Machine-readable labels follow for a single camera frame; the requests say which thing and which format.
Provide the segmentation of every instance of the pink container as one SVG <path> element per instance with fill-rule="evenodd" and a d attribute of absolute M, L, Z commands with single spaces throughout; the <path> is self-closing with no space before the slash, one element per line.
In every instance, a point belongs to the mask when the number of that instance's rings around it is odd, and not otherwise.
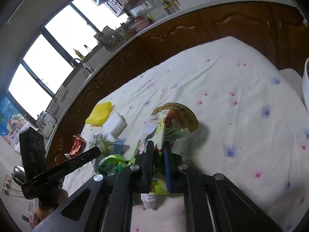
<path fill-rule="evenodd" d="M 140 32 L 143 29 L 147 28 L 150 25 L 149 19 L 145 18 L 137 23 L 135 23 L 132 27 L 133 30 L 135 30 L 136 32 Z"/>

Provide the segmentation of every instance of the metal screw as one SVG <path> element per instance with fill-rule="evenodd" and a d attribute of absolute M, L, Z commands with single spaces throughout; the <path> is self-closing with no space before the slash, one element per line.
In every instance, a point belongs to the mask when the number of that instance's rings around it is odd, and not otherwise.
<path fill-rule="evenodd" d="M 103 179 L 103 175 L 101 175 L 101 174 L 96 174 L 95 176 L 93 176 L 93 179 L 94 179 L 95 181 L 100 181 L 100 180 Z"/>
<path fill-rule="evenodd" d="M 221 180 L 224 179 L 224 175 L 223 175 L 222 173 L 216 173 L 216 174 L 214 175 L 214 178 L 215 178 L 216 180 L 218 180 L 218 181 L 221 181 Z"/>
<path fill-rule="evenodd" d="M 139 165 L 133 164 L 133 165 L 130 166 L 130 169 L 131 169 L 132 171 L 139 170 Z"/>
<path fill-rule="evenodd" d="M 189 167 L 188 167 L 188 165 L 186 165 L 186 164 L 180 164 L 180 165 L 178 166 L 178 168 L 179 168 L 180 170 L 187 170 Z"/>

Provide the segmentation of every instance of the yellow bottle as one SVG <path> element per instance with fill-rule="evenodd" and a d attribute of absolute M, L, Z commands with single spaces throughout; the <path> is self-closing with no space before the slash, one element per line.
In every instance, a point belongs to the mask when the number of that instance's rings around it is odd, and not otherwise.
<path fill-rule="evenodd" d="M 75 51 L 75 54 L 78 55 L 78 57 L 79 57 L 82 61 L 85 60 L 86 57 L 84 57 L 78 50 L 75 50 L 75 49 L 73 49 L 73 50 Z"/>

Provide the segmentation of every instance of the poster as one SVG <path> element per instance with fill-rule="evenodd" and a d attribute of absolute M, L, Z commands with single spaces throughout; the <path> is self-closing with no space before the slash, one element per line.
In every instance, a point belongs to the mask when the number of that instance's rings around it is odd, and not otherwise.
<path fill-rule="evenodd" d="M 0 96 L 0 134 L 1 137 L 13 148 L 19 142 L 18 133 L 32 126 L 16 109 L 9 99 Z"/>

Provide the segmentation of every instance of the crushed red can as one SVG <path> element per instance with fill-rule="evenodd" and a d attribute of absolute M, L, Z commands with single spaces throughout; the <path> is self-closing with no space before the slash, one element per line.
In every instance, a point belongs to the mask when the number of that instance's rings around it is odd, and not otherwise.
<path fill-rule="evenodd" d="M 73 146 L 69 153 L 65 153 L 65 157 L 68 159 L 72 159 L 75 156 L 81 154 L 86 147 L 86 141 L 83 139 L 81 135 L 73 136 Z"/>

